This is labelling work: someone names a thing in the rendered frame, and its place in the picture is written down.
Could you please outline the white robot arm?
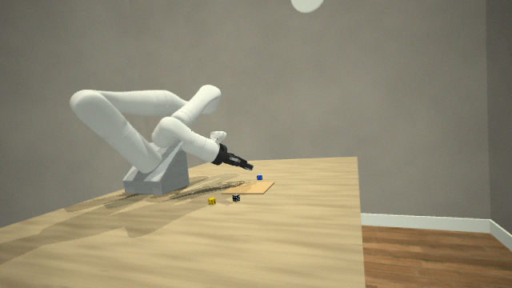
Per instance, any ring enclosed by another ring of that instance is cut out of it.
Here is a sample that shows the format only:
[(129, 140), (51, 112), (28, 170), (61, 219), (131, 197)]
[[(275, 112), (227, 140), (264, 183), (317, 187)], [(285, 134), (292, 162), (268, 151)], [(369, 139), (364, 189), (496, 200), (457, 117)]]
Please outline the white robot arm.
[(180, 139), (182, 150), (212, 162), (218, 155), (219, 143), (225, 139), (226, 133), (214, 131), (209, 139), (196, 134), (190, 127), (201, 114), (215, 113), (221, 96), (221, 91), (210, 85), (201, 87), (189, 102), (166, 90), (80, 90), (71, 97), (70, 108), (137, 170), (146, 174), (160, 164), (162, 156), (121, 114), (172, 115), (163, 118), (157, 125), (152, 133), (153, 143), (167, 148)]

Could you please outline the tan square mat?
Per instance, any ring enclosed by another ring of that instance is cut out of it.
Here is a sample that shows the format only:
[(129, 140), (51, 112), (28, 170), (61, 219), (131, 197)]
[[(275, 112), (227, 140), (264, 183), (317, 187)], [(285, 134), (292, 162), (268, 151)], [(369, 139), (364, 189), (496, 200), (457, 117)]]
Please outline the tan square mat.
[(264, 194), (274, 182), (238, 182), (222, 194)]

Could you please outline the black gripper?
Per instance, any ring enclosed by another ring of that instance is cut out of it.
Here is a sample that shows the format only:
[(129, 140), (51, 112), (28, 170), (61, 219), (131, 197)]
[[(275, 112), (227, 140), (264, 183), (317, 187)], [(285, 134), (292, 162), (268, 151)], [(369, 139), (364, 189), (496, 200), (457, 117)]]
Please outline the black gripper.
[[(239, 156), (235, 156), (232, 153), (227, 153), (227, 147), (223, 144), (220, 144), (219, 152), (215, 160), (211, 163), (215, 165), (221, 165), (222, 163), (229, 164), (232, 166), (239, 166), (245, 170), (253, 170), (254, 165), (249, 164), (246, 160), (240, 158)], [(233, 155), (233, 156), (232, 156)]]

